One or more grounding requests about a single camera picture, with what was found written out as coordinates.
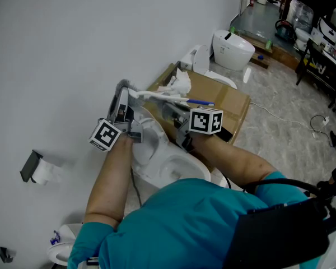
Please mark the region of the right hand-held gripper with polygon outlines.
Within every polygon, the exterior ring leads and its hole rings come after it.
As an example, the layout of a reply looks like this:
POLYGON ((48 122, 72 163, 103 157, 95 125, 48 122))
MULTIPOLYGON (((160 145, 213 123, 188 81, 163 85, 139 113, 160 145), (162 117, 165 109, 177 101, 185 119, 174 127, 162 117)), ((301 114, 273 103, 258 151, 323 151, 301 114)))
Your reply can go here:
POLYGON ((176 144, 185 151, 192 151, 192 133, 216 135, 229 142, 233 135, 223 127, 223 111, 213 108, 190 108, 180 103, 165 102, 162 117, 177 129, 176 144))

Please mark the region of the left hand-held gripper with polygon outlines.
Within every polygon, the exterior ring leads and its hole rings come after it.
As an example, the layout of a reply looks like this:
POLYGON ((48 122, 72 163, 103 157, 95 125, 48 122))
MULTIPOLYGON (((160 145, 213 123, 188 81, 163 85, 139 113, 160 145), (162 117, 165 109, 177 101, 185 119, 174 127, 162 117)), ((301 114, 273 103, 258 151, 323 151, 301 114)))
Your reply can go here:
POLYGON ((88 141, 102 152, 110 151, 120 135, 127 135, 134 143, 143 142, 143 125, 134 116, 135 107, 129 106, 129 90, 116 90, 108 117, 100 119, 88 141))

